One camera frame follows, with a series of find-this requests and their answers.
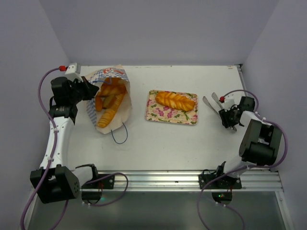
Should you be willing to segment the paper bag with blue pattern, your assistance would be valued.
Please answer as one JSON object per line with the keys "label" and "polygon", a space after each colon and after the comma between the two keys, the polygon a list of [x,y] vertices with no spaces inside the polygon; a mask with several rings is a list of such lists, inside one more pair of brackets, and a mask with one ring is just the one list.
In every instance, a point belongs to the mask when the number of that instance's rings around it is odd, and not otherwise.
{"label": "paper bag with blue pattern", "polygon": [[85,78],[98,92],[85,104],[86,113],[101,134],[111,134],[120,127],[128,131],[125,122],[132,111],[130,81],[122,65],[96,70]]}

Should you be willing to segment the braided fake bread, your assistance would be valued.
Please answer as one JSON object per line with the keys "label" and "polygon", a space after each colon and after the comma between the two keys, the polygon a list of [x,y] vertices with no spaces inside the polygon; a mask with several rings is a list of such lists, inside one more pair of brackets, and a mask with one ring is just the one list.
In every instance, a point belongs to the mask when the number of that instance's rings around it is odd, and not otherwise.
{"label": "braided fake bread", "polygon": [[159,92],[156,95],[155,100],[163,106],[185,112],[193,110],[196,104],[193,100],[173,92]]}

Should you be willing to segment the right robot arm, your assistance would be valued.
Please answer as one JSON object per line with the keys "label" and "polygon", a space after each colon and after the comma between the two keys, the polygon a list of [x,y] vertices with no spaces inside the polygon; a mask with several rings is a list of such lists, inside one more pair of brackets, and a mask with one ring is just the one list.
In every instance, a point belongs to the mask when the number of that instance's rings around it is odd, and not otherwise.
{"label": "right robot arm", "polygon": [[236,104],[232,97],[226,96],[219,102],[219,116],[225,128],[235,130],[237,125],[246,128],[238,155],[218,166],[213,177],[217,187],[225,188],[250,168],[273,165],[277,160],[282,131],[258,117],[257,104],[252,97],[242,96]]}

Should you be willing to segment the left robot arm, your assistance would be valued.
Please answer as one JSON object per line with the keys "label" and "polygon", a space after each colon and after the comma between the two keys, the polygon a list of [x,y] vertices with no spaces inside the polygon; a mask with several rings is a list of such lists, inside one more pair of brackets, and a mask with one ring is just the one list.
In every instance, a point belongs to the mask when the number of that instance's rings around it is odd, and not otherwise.
{"label": "left robot arm", "polygon": [[53,96],[49,101],[50,133],[47,149],[38,170],[30,181],[44,204],[75,199],[83,185],[95,188],[100,182],[94,164],[70,170],[67,166],[68,147],[77,116],[77,104],[95,97],[98,87],[85,77],[69,80],[57,77],[51,81]]}

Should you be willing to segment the fake bread at bag back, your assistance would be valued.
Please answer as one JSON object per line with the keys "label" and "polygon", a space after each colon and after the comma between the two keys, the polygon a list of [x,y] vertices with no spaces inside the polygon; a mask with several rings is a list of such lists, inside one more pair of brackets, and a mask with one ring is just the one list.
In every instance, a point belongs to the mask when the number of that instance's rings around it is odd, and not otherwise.
{"label": "fake bread at bag back", "polygon": [[100,87],[97,96],[107,97],[111,95],[119,95],[126,90],[125,81],[120,78],[107,78],[105,83]]}

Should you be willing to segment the long sliced fake baguette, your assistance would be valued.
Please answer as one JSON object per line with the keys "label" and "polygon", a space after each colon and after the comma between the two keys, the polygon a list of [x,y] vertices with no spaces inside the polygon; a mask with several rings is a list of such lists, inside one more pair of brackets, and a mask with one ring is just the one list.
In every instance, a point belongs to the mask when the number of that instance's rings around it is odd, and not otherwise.
{"label": "long sliced fake baguette", "polygon": [[97,126],[100,128],[107,127],[111,121],[113,120],[115,114],[117,113],[120,104],[123,101],[123,98],[126,93],[121,93],[119,95],[116,95],[117,99],[114,102],[114,104],[109,109],[104,109],[105,111],[101,115],[100,119],[97,122]]}

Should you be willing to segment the floral tray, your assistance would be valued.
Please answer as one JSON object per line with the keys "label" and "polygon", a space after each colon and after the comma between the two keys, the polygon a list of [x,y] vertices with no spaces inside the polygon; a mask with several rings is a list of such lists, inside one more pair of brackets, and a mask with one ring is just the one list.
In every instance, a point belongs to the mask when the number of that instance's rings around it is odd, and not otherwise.
{"label": "floral tray", "polygon": [[194,93],[172,92],[180,96],[185,96],[195,102],[194,108],[185,112],[176,110],[159,104],[155,97],[161,92],[159,90],[150,90],[147,98],[145,119],[152,122],[164,122],[181,125],[196,125],[198,121],[198,96]]}

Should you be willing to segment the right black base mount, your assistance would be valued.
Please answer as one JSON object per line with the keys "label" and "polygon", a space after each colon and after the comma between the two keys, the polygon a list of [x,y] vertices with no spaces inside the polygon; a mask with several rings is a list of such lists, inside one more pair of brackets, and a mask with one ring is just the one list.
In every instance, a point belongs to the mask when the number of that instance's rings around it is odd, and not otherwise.
{"label": "right black base mount", "polygon": [[[208,184],[211,180],[215,179],[222,175],[221,172],[203,170],[201,174],[198,175],[198,181],[200,185],[200,189],[202,189],[206,184]],[[242,183],[240,179],[232,178],[229,176],[225,176],[224,178],[213,182],[209,186],[206,187],[206,190],[222,190],[221,192],[212,192],[212,198],[215,202],[229,205],[232,201],[233,189],[242,189]]]}

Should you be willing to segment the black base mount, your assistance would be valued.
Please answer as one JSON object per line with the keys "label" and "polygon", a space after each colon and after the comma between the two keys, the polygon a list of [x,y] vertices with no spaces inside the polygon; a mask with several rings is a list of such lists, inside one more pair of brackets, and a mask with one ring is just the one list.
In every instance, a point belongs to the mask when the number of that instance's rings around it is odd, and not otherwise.
{"label": "black base mount", "polygon": [[98,178],[105,176],[108,177],[104,180],[82,186],[82,201],[89,204],[97,204],[102,199],[103,190],[111,190],[114,188],[115,176],[109,176],[109,174],[99,174]]}
{"label": "black base mount", "polygon": [[[211,180],[215,179],[222,175],[221,172],[203,170],[201,174],[198,175],[198,181],[200,185],[200,189],[202,189],[206,184],[208,184]],[[221,192],[212,192],[212,198],[215,202],[229,205],[232,201],[233,189],[242,189],[242,183],[240,179],[232,178],[229,176],[225,176],[224,178],[213,182],[209,186],[206,187],[206,190],[222,190]]]}

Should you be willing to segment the aluminium rail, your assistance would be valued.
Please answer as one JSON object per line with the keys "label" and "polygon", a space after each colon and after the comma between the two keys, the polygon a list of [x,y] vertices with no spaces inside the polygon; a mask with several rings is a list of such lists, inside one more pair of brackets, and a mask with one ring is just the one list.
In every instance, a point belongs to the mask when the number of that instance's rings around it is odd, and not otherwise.
{"label": "aluminium rail", "polygon": [[[128,187],[129,192],[198,192],[200,185],[199,170],[184,171],[124,171],[124,175],[115,175],[114,188],[106,192],[123,191]],[[233,192],[280,192],[283,185],[277,172],[269,170],[251,170],[242,174],[242,189]]]}

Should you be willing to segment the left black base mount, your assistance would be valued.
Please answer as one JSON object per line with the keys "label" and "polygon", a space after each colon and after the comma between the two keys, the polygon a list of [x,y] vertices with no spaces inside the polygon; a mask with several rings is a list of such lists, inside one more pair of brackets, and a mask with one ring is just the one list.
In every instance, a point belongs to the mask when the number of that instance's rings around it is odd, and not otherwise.
{"label": "left black base mount", "polygon": [[114,188],[115,176],[109,176],[109,174],[99,174],[98,178],[105,176],[108,177],[104,180],[82,186],[82,201],[89,204],[97,204],[102,199],[103,190],[111,190]]}

